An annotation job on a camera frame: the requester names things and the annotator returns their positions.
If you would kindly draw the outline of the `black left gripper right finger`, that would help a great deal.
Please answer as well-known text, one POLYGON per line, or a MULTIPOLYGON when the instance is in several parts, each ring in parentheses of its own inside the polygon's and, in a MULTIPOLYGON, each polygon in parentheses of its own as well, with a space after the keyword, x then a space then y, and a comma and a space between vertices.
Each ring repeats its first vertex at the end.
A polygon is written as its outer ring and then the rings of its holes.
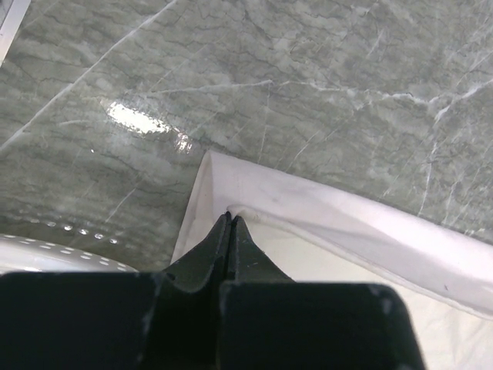
POLYGON ((236 217, 219 296, 221 369, 422 369, 407 308, 392 288, 298 283, 236 217))

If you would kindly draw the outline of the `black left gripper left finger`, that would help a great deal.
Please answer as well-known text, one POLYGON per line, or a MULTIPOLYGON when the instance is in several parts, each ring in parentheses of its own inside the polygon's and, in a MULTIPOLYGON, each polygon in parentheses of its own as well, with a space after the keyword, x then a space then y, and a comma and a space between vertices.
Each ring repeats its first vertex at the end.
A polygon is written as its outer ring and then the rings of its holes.
POLYGON ((231 216, 159 272, 12 272, 1 279, 3 369, 209 369, 231 216))

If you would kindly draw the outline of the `cream white t-shirt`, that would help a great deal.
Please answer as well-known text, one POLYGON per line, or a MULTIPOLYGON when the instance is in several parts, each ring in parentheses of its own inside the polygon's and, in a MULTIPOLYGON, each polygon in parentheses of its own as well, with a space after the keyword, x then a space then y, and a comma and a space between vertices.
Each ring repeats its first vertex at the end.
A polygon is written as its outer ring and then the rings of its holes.
POLYGON ((205 154, 179 259, 219 215, 295 281, 386 284, 410 312, 429 369, 492 367, 492 248, 367 198, 220 153, 205 154))

